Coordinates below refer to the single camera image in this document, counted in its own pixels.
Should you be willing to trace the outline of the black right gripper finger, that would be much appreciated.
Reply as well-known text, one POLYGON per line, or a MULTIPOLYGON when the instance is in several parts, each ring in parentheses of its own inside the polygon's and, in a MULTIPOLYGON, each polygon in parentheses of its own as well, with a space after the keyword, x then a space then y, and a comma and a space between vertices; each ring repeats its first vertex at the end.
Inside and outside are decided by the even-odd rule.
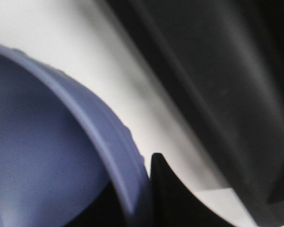
POLYGON ((231 227, 181 182, 161 153, 151 157, 151 185, 157 227, 231 227))

